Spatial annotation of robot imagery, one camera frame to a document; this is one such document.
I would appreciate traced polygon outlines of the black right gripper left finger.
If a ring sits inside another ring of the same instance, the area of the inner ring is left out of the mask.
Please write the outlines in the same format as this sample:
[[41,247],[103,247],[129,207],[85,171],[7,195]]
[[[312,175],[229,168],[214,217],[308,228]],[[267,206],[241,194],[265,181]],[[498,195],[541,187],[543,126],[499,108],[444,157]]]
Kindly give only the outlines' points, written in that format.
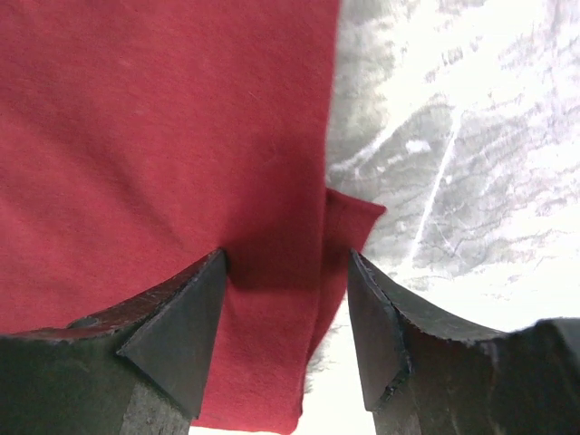
[[215,250],[62,328],[1,338],[4,434],[185,434],[197,419],[227,281]]

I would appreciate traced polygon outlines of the dark red t shirt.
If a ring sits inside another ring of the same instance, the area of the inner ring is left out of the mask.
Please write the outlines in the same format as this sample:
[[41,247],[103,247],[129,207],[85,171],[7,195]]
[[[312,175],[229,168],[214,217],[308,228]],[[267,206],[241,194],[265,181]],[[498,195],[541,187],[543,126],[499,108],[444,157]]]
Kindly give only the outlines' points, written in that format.
[[62,326],[217,247],[198,425],[289,434],[348,254],[383,207],[326,187],[335,1],[4,1],[1,329]]

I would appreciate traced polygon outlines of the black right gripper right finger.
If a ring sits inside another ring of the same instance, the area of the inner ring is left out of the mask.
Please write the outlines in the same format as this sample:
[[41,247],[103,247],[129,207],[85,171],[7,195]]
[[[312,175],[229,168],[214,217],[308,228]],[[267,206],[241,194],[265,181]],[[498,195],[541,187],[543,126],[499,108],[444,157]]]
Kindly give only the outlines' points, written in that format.
[[356,251],[348,305],[379,434],[576,434],[579,322],[504,333],[398,285]]

